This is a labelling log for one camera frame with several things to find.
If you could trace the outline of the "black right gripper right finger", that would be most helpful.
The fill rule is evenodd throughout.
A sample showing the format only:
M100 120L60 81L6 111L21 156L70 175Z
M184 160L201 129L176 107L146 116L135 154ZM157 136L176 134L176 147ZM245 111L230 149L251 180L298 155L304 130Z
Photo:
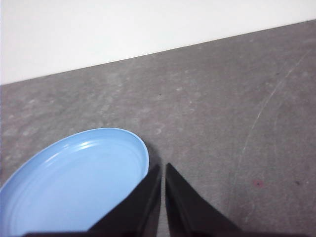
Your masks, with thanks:
M205 201L170 163L165 173L165 205L172 237L249 236Z

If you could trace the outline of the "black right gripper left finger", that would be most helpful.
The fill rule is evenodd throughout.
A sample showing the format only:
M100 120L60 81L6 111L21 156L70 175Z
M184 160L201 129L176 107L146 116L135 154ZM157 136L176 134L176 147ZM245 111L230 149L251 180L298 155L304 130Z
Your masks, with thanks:
M155 237L161 204L161 166L155 165L120 204L89 230L90 237Z

